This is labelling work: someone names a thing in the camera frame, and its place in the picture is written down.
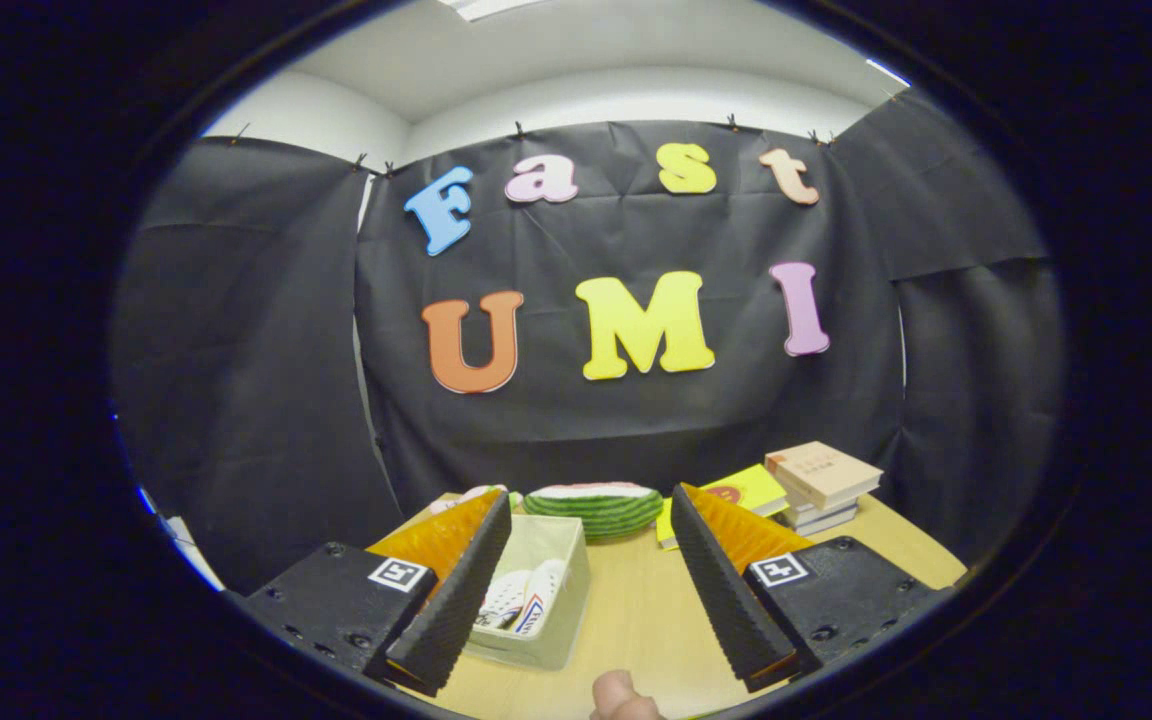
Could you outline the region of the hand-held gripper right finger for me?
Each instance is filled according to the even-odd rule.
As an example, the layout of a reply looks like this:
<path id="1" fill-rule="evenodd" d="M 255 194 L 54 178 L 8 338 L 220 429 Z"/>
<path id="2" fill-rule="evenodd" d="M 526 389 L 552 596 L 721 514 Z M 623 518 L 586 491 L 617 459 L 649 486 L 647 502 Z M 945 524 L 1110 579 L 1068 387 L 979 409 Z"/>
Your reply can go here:
<path id="1" fill-rule="evenodd" d="M 719 647 L 750 692 L 859 655 L 945 596 L 859 539 L 808 541 L 690 484 L 673 488 L 669 516 Z"/>

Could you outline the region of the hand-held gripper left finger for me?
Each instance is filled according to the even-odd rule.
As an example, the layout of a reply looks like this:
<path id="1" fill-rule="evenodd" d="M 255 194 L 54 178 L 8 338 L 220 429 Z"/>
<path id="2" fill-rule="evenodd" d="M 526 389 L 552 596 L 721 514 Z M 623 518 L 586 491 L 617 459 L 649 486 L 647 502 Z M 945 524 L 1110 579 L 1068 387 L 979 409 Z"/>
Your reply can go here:
<path id="1" fill-rule="evenodd" d="M 366 548 L 326 541 L 236 602 L 329 670 L 433 697 L 470 638 L 509 535 L 511 501 L 486 488 Z"/>

